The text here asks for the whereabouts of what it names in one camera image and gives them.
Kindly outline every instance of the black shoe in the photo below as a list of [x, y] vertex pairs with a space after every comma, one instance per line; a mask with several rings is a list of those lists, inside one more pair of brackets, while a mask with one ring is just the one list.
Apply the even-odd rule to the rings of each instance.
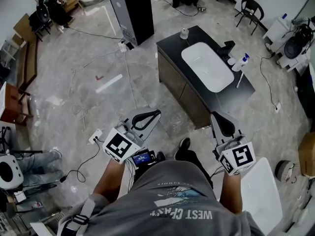
[[189, 149], [189, 147], [190, 147], [190, 138], [186, 137], [186, 138], [182, 139], [181, 142], [179, 143], [178, 151], [174, 155], [174, 159], [176, 160], [176, 154], [178, 152], [186, 151]]
[[164, 155], [164, 153], [162, 151], [159, 151], [157, 153], [157, 162], [162, 162], [162, 161], [165, 161], [166, 160], [166, 157]]

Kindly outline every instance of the office chair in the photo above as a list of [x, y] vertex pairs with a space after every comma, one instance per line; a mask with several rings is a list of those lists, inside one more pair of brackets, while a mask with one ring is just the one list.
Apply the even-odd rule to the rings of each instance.
[[[235, 17], [237, 17], [238, 15], [240, 15], [241, 13], [243, 14], [240, 21], [238, 22], [237, 26], [240, 24], [241, 20], [243, 18], [250, 18], [251, 19], [251, 22], [254, 22], [256, 24], [256, 27], [255, 29], [252, 31], [252, 34], [254, 33], [254, 31], [256, 30], [257, 26], [258, 26], [258, 23], [263, 19], [263, 17], [265, 16], [264, 14], [264, 11], [263, 9], [261, 8], [261, 6], [254, 0], [242, 0], [242, 3], [241, 3], [241, 12], [238, 13]], [[256, 16], [255, 16], [255, 13], [256, 11], [259, 10], [260, 12], [260, 18], [258, 19]]]

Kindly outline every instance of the small display screen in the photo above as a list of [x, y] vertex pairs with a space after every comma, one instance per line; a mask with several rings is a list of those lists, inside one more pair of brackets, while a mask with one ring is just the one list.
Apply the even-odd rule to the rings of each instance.
[[150, 157], [149, 153], [147, 153], [147, 152], [140, 154], [140, 155], [135, 155], [132, 157], [132, 159], [133, 159], [136, 166], [138, 166], [139, 164], [151, 161], [151, 157]]

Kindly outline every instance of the white tape on floor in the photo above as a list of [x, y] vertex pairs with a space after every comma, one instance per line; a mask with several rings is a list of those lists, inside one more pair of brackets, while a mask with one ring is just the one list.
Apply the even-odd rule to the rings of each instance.
[[95, 92], [99, 93], [102, 92], [104, 89], [108, 88], [111, 84], [115, 83], [116, 81], [118, 81], [119, 79], [121, 79], [123, 76], [117, 75], [115, 78], [111, 79], [109, 82], [107, 82], [106, 84], [102, 85], [99, 89], [97, 89]]

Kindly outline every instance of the wooden cabinet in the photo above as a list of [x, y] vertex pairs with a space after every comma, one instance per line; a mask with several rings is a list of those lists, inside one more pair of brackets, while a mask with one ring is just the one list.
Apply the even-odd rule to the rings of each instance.
[[168, 60], [158, 51], [158, 77], [170, 90], [194, 123], [196, 129], [210, 125], [210, 113], [199, 96]]

